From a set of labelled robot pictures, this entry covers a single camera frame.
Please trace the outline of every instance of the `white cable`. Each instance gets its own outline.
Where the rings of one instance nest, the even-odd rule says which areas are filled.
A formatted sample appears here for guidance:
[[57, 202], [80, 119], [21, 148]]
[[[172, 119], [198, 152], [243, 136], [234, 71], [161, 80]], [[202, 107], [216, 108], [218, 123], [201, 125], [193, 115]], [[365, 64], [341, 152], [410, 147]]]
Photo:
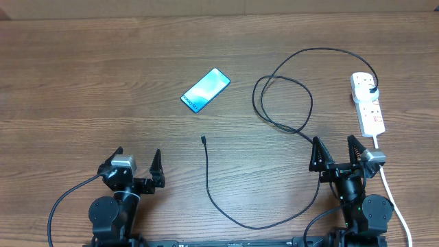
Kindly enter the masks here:
[[[377, 140], [377, 136], [376, 135], [373, 136], [373, 143], [375, 145], [375, 148], [378, 148], [378, 140]], [[403, 215], [401, 214], [401, 212], [399, 211], [398, 207], [396, 206], [395, 201], [393, 200], [392, 192], [390, 192], [389, 184], [387, 183], [387, 180], [385, 179], [384, 169], [382, 167], [379, 170], [379, 173], [381, 174], [381, 179], [383, 180], [384, 188], [387, 191], [387, 195], [389, 196], [390, 202], [392, 202], [392, 204], [393, 204], [395, 213], [398, 215], [401, 223], [404, 226], [405, 233], [407, 234], [408, 246], [412, 247], [412, 245], [413, 245], [413, 243], [412, 243], [412, 234], [410, 233], [409, 226], [405, 222]]]

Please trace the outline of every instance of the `power strip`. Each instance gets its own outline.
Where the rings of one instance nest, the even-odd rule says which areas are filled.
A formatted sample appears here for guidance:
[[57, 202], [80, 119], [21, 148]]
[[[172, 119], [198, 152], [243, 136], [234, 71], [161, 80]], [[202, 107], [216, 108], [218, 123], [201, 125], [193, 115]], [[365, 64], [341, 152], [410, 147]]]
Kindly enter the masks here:
[[[363, 137], [372, 137], [375, 145], [375, 149], [378, 149], [377, 136], [385, 132], [383, 115], [381, 113], [381, 108], [379, 107], [378, 89], [374, 93], [370, 93], [370, 89], [375, 86], [372, 75], [364, 72], [357, 72], [351, 76], [351, 86], [352, 86], [352, 97], [355, 102], [355, 107], [357, 108], [357, 115], [359, 121], [359, 127], [361, 129], [361, 135]], [[405, 232], [407, 233], [407, 243], [409, 247], [412, 247], [412, 234], [410, 233], [409, 227], [404, 220], [403, 215], [399, 211], [396, 203], [393, 199], [392, 192], [390, 192], [389, 185], [385, 179], [385, 174], [383, 168], [379, 170], [381, 174], [381, 179], [387, 194], [389, 196], [390, 202], [394, 205], [394, 210], [398, 215]]]

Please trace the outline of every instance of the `extension cord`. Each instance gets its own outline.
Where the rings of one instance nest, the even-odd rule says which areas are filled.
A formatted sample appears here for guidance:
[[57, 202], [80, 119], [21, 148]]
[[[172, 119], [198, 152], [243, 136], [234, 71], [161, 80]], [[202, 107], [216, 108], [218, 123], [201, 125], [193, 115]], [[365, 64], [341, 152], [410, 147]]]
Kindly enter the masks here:
[[[361, 135], [363, 137], [372, 137], [375, 145], [375, 149], [378, 149], [377, 136], [385, 132], [383, 115], [381, 113], [381, 108], [379, 107], [378, 96], [379, 91], [376, 90], [374, 93], [370, 93], [370, 89], [375, 86], [372, 75], [364, 72], [357, 72], [351, 76], [351, 86], [352, 86], [352, 97], [355, 102], [355, 107], [357, 109], [357, 116], [359, 121], [359, 127], [361, 130]], [[407, 234], [408, 246], [412, 247], [412, 234], [410, 233], [409, 227], [404, 220], [401, 212], [399, 211], [396, 203], [393, 199], [392, 192], [390, 192], [389, 185], [385, 179], [384, 169], [379, 170], [381, 174], [381, 179], [387, 192], [390, 202], [394, 206], [394, 210], [398, 215], [405, 232]]]

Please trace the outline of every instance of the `smartphone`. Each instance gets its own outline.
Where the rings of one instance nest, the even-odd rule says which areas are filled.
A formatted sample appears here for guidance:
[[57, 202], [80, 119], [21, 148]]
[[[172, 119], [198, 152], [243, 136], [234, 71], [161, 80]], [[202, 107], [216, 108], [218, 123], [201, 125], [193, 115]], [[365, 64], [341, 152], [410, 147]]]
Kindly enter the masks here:
[[230, 84], [227, 78], [219, 69], [213, 68], [197, 84], [193, 85], [181, 100], [194, 112], [199, 113], [214, 97], [223, 91]]

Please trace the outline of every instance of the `wooden table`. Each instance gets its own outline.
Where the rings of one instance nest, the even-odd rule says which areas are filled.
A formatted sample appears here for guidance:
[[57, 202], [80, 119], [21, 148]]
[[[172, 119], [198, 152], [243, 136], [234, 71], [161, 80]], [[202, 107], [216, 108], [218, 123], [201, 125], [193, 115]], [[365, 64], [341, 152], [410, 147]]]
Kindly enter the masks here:
[[[264, 231], [221, 215], [204, 184], [200, 134], [207, 137], [210, 187], [218, 205], [244, 224], [263, 226], [299, 212], [313, 197], [311, 146], [261, 121], [252, 109], [254, 83], [306, 47], [338, 47], [363, 56], [380, 79], [387, 132], [379, 137], [395, 200], [415, 246], [439, 241], [439, 15], [294, 14], [268, 16], [0, 22], [0, 246], [47, 246], [47, 216], [67, 189], [91, 177], [120, 145], [134, 154], [139, 177], [156, 148], [166, 188], [143, 196], [134, 232], [147, 239], [202, 241], [288, 239], [337, 205], [328, 185], [301, 217]], [[199, 114], [180, 96], [213, 67], [231, 85]], [[279, 75], [314, 96], [303, 130], [346, 162], [346, 137], [360, 138], [349, 77], [368, 68], [356, 58], [311, 51]], [[288, 82], [265, 96], [271, 116], [299, 126], [309, 96]], [[386, 196], [379, 175], [368, 193]], [[81, 246], [92, 236], [88, 207], [111, 191], [99, 180], [58, 207], [55, 246]], [[343, 225], [341, 214], [313, 226], [321, 235]], [[390, 246], [405, 246], [394, 214]]]

